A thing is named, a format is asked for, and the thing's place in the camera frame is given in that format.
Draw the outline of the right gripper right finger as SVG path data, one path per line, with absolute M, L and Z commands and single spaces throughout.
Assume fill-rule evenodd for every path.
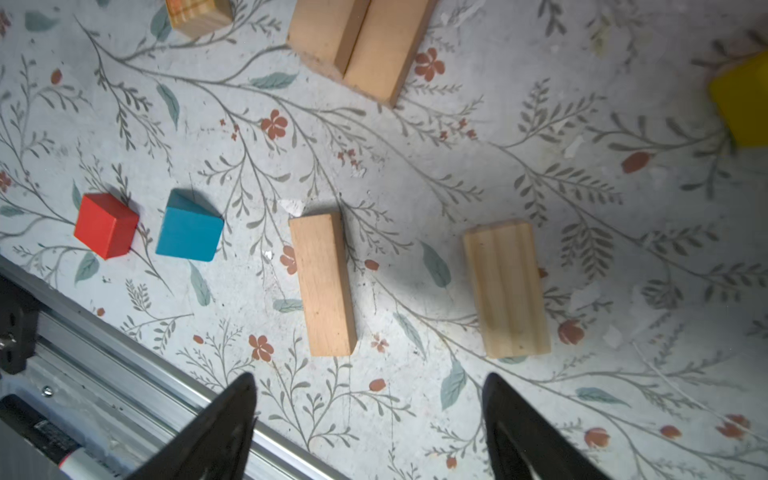
M 496 373 L 484 382 L 482 413 L 495 478 L 607 477 Z

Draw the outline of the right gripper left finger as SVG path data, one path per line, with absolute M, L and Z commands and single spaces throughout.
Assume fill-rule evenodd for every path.
M 254 376 L 244 373 L 222 391 L 131 479 L 242 479 L 256 417 Z

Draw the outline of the grooved light wood block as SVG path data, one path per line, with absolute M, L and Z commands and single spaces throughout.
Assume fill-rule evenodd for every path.
M 514 220 L 480 226 L 466 231 L 462 241 L 486 355 L 550 353 L 532 225 Z

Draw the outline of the plain wood block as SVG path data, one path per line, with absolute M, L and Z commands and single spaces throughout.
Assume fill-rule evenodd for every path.
M 345 357 L 357 344 L 341 214 L 289 222 L 310 353 Z
M 299 0 L 286 43 L 310 70 L 340 82 L 369 5 L 369 0 Z
M 394 107 L 435 5 L 435 0 L 371 1 L 343 84 Z

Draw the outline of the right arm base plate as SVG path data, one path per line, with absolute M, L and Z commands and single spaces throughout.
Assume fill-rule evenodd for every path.
M 28 291 L 1 277 L 1 370 L 18 374 L 35 354 L 41 303 Z

